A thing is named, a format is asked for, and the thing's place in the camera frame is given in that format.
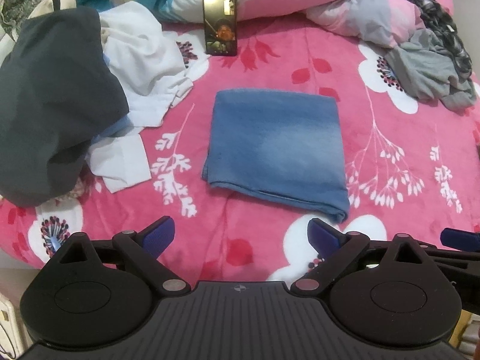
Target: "blue denim fabric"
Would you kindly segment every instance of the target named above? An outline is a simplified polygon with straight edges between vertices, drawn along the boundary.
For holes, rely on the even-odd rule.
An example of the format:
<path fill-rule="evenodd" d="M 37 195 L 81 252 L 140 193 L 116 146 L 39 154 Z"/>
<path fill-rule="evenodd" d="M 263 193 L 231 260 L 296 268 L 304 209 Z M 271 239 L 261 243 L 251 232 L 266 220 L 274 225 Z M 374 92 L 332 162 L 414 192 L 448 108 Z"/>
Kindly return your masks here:
<path fill-rule="evenodd" d="M 212 187 L 344 221 L 350 203 L 335 99 L 256 89 L 218 92 L 202 178 Z"/>

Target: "phone screen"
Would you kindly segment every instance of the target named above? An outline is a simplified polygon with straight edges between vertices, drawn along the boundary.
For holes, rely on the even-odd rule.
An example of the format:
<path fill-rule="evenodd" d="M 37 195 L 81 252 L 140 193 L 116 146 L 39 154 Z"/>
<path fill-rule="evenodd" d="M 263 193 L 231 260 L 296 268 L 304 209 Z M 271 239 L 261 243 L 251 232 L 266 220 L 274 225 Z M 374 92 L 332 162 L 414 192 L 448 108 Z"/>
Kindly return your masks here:
<path fill-rule="evenodd" d="M 207 54 L 237 55 L 237 0 L 203 0 L 203 23 Z"/>

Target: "black and white patterned scarf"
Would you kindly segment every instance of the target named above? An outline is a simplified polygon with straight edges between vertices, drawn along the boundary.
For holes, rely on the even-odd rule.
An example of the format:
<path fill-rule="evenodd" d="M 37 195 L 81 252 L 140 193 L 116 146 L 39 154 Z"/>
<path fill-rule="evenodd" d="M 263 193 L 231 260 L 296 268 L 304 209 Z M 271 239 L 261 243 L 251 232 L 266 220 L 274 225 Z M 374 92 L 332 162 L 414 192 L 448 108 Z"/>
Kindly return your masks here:
<path fill-rule="evenodd" d="M 455 70 L 459 78 L 466 80 L 472 74 L 472 60 L 458 36 L 457 26 L 452 17 L 443 10 L 436 0 L 408 0 L 419 7 L 426 28 L 432 30 L 452 53 Z"/>

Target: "bed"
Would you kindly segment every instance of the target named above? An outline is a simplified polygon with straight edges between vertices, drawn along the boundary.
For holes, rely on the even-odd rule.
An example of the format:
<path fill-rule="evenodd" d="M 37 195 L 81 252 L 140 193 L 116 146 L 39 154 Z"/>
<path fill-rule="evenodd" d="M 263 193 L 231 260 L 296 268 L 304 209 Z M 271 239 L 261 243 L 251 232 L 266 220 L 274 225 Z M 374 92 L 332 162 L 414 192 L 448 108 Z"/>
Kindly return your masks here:
<path fill-rule="evenodd" d="M 238 55 L 230 58 L 207 57 L 199 26 L 164 29 L 183 51 L 194 87 L 161 127 L 141 133 L 152 179 L 111 194 L 100 178 L 87 173 L 87 190 L 76 199 L 27 209 L 4 200 L 0 247 L 8 254 L 40 268 L 74 232 L 109 239 L 169 215 L 176 235 L 159 260 L 191 284 L 289 284 L 321 263 L 307 240 L 312 218 L 372 239 L 407 232 L 435 245 L 445 227 L 480 232 L 476 107 L 459 115 L 441 103 L 417 102 L 398 85 L 381 49 L 328 32 L 301 13 L 242 22 Z M 210 189 L 201 179 L 215 94 L 245 87 L 336 99 L 350 201 L 344 223 Z"/>

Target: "silver screw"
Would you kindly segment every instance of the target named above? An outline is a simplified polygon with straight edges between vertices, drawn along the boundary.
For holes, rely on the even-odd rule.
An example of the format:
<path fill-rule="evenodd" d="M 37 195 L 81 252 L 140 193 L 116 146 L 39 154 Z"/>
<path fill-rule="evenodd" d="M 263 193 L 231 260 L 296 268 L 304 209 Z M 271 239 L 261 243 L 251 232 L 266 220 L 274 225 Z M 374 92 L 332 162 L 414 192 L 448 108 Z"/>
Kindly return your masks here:
<path fill-rule="evenodd" d="M 303 291 L 313 291 L 320 286 L 318 281 L 313 279 L 300 279 L 295 282 L 295 285 L 299 290 Z"/>
<path fill-rule="evenodd" d="M 181 291 L 187 286 L 187 283 L 179 279 L 170 279 L 163 283 L 163 287 L 167 291 Z"/>

